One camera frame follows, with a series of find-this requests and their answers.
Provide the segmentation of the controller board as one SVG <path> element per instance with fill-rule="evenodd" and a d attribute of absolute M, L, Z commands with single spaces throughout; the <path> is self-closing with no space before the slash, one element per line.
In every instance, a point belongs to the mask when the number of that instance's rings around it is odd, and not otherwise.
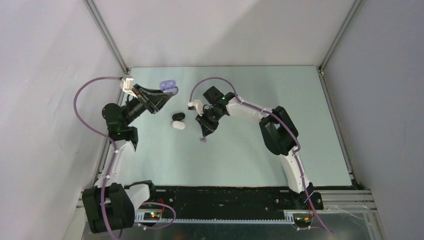
<path fill-rule="evenodd" d="M 314 217 L 305 216 L 305 217 L 294 217 L 294 226 L 296 228 L 309 228 L 312 225 Z"/>
<path fill-rule="evenodd" d="M 146 212 L 143 216 L 144 221 L 159 221 L 161 214 L 158 212 Z"/>

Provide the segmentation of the purple earbud charging case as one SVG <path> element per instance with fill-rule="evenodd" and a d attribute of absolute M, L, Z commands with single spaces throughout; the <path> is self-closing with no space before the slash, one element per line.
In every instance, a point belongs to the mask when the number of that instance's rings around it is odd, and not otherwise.
<path fill-rule="evenodd" d="M 172 95 L 177 95 L 179 88 L 175 80 L 164 80 L 159 83 L 159 88 L 163 93 L 170 93 Z"/>

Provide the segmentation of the aluminium frame rail front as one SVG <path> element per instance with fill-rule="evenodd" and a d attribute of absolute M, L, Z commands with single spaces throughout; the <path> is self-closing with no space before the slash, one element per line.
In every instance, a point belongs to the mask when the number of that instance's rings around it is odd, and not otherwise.
<path fill-rule="evenodd" d="M 323 189 L 316 190 L 322 198 L 323 209 L 282 209 L 271 204 L 206 204 L 144 202 L 135 212 L 134 224 L 152 226 L 157 223 L 293 223 L 294 217 L 316 217 L 317 213 L 374 213 L 377 210 L 368 190 Z M 160 220 L 144 221 L 145 213 L 160 213 Z"/>

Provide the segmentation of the right controller board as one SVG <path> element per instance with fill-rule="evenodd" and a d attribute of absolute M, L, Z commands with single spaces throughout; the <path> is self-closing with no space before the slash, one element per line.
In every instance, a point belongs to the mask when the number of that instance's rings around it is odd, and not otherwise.
<path fill-rule="evenodd" d="M 294 226 L 296 228 L 309 228 L 312 225 L 314 217 L 305 216 L 305 217 L 294 217 Z"/>

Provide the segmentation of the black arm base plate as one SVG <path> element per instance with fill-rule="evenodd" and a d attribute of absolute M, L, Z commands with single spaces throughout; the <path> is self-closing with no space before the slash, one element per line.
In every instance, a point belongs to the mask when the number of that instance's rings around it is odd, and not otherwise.
<path fill-rule="evenodd" d="M 321 194 L 313 185 L 307 192 L 296 193 L 286 186 L 230 187 L 230 186 L 165 186 L 149 188 L 148 201 L 174 205 L 196 204 L 265 204 L 284 210 L 323 209 Z"/>

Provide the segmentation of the left controller board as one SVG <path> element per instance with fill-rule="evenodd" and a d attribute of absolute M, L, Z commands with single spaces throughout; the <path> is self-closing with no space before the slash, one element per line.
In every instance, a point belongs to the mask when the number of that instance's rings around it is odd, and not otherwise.
<path fill-rule="evenodd" d="M 143 216 L 144 221 L 159 221 L 161 214 L 158 212 L 146 212 Z"/>

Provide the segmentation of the black earbud charging case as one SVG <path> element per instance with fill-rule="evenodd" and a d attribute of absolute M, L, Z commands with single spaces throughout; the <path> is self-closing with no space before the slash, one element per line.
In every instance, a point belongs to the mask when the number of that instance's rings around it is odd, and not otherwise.
<path fill-rule="evenodd" d="M 182 120 L 185 119 L 185 117 L 186 117 L 186 115 L 185 115 L 184 112 L 177 112 L 177 113 L 173 114 L 171 118 L 172 118 L 173 121 L 182 121 Z"/>

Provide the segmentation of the white earbud charging case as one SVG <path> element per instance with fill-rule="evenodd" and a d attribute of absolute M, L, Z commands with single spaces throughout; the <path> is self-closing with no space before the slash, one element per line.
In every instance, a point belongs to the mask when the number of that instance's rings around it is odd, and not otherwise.
<path fill-rule="evenodd" d="M 172 122 L 172 127 L 177 130 L 184 130 L 186 128 L 186 124 L 183 121 L 175 120 Z"/>

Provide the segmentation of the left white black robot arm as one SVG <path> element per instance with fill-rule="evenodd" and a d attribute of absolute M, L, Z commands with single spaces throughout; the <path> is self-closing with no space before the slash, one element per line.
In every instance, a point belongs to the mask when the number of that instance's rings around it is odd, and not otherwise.
<path fill-rule="evenodd" d="M 87 221 L 95 234 L 131 228 L 141 205 L 156 206 L 158 194 L 154 192 L 153 182 L 130 179 L 129 168 L 139 141 L 138 129 L 131 123 L 145 111 L 156 114 L 179 91 L 175 80 L 160 82 L 159 89 L 126 82 L 122 82 L 120 88 L 132 99 L 122 106 L 108 103 L 102 109 L 109 152 L 104 171 L 94 187 L 82 193 Z"/>

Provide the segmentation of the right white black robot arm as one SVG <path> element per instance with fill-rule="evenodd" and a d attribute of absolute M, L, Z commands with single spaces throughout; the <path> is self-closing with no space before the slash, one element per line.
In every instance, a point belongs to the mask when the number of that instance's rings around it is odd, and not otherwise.
<path fill-rule="evenodd" d="M 209 105 L 199 99 L 190 98 L 188 109 L 197 112 L 202 136 L 205 138 L 214 133 L 223 116 L 240 117 L 259 126 L 265 147 L 279 156 L 286 174 L 288 187 L 293 191 L 291 204 L 297 209 L 304 209 L 311 202 L 310 194 L 305 191 L 309 184 L 304 179 L 302 164 L 296 160 L 296 151 L 300 149 L 297 137 L 299 132 L 287 111 L 277 106 L 265 108 L 245 101 L 234 92 L 223 94 L 216 87 L 210 87 L 204 94 Z"/>

